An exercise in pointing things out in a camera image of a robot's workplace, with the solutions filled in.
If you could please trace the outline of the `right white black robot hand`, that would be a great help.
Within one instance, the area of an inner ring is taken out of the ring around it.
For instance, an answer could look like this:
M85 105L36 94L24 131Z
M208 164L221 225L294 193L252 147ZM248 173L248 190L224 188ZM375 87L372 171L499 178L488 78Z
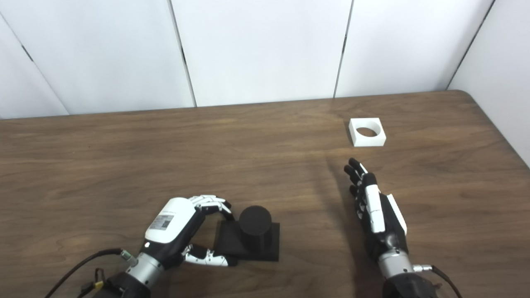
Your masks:
M350 158L343 170L352 183L349 190L369 257L376 262L389 251L408 253L407 225L394 196L384 194L376 175L355 158Z

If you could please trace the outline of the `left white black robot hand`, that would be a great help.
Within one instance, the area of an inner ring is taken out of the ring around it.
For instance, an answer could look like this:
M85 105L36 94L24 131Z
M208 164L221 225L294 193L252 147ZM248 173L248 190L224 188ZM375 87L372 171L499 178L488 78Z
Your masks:
M164 270L176 268L182 262L219 267L237 266L237 258L191 243L206 216L214 213L221 213L227 221L235 220L231 204L215 195L170 199L146 230L144 246L140 252L155 259Z

